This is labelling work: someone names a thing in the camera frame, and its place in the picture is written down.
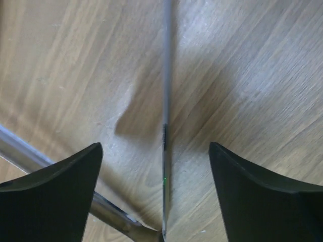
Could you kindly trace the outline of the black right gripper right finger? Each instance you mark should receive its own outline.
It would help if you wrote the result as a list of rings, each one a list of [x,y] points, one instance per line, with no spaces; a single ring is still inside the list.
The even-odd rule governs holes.
[[[216,142],[208,153],[228,241],[322,241],[322,186],[275,173]]]

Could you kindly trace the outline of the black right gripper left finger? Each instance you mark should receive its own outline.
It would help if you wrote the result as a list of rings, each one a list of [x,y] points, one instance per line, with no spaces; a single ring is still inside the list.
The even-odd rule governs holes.
[[[82,241],[102,158],[94,143],[1,183],[1,241]]]

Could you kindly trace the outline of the metal tongs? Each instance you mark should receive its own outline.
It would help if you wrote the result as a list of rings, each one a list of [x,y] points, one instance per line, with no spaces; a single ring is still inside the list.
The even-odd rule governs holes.
[[[170,203],[169,117],[172,81],[172,1],[164,1],[164,95],[163,95],[163,222],[160,232],[141,224],[134,217],[114,205],[99,193],[93,194],[90,213],[130,238],[132,241],[166,241]],[[1,158],[25,173],[53,164],[48,157],[1,127]]]

